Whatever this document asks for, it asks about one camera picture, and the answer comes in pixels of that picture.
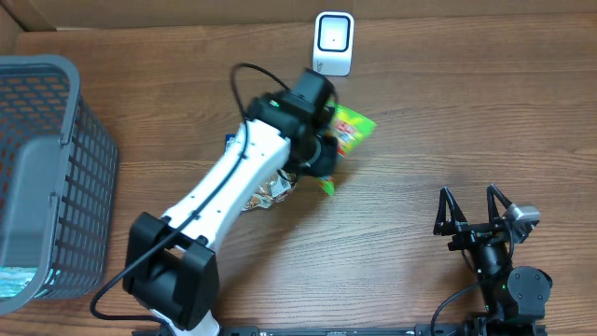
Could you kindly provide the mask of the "blue snack bar wrapper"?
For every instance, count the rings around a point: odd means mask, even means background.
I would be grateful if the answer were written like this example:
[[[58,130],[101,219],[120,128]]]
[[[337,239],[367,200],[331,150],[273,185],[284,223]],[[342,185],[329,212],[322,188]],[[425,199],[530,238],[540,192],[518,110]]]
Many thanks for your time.
[[[235,135],[234,134],[227,134],[226,135],[226,142],[225,142],[225,150],[228,151],[230,147],[232,147],[235,143]]]

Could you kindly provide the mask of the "beige brown snack bag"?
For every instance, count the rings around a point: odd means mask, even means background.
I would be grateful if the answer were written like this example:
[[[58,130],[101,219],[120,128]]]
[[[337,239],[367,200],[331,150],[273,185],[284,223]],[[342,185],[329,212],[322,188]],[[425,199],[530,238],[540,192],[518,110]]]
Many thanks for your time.
[[[252,194],[243,211],[258,208],[268,209],[283,201],[295,188],[297,177],[285,171],[278,171],[262,182]]]

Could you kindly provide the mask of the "light teal snack packet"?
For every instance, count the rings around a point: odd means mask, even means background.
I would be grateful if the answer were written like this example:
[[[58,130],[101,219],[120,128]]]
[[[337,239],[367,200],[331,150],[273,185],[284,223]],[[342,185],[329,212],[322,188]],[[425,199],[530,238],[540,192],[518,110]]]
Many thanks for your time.
[[[36,267],[6,267],[0,269],[0,297],[12,298],[22,292],[35,277]]]

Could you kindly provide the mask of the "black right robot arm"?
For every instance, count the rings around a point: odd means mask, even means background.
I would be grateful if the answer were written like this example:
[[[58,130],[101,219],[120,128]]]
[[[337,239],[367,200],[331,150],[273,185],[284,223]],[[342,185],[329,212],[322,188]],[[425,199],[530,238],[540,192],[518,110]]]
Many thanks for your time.
[[[530,203],[513,203],[494,184],[486,188],[488,221],[471,224],[448,188],[439,192],[433,233],[450,236],[450,251],[459,251],[476,282],[452,294],[433,313],[428,335],[545,335],[537,322],[545,317],[553,280],[544,271],[513,265],[515,247],[540,221]],[[459,325],[440,325],[440,313],[478,288],[485,310],[469,314]]]

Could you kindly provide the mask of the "green Haribo candy bag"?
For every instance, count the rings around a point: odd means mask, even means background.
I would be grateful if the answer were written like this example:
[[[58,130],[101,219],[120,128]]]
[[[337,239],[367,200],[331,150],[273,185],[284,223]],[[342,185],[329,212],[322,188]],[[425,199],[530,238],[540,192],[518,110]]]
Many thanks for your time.
[[[346,106],[328,101],[326,110],[334,112],[330,124],[323,132],[324,137],[337,140],[336,164],[339,164],[356,147],[370,137],[377,124]]]

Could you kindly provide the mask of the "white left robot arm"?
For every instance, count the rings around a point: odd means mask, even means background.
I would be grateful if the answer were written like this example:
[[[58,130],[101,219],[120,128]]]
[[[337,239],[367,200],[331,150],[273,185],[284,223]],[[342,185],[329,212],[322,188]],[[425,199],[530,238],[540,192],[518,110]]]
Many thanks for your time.
[[[161,217],[132,224],[122,277],[149,310],[157,335],[216,335],[211,310],[219,290],[216,253],[259,185],[283,170],[331,175],[336,138],[328,130],[337,96],[323,75],[305,70],[294,87],[267,92],[242,107],[235,144],[203,180]]]

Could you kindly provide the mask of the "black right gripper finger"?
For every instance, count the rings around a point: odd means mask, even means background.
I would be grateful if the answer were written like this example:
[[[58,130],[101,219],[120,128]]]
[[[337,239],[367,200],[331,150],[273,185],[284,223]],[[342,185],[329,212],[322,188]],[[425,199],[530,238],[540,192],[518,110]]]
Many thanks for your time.
[[[439,192],[434,235],[454,235],[467,224],[467,219],[450,190],[444,187]]]
[[[496,202],[502,204],[507,210],[512,205],[512,201],[495,184],[487,187],[486,195],[489,223],[498,227],[507,227],[508,222],[499,215]]]

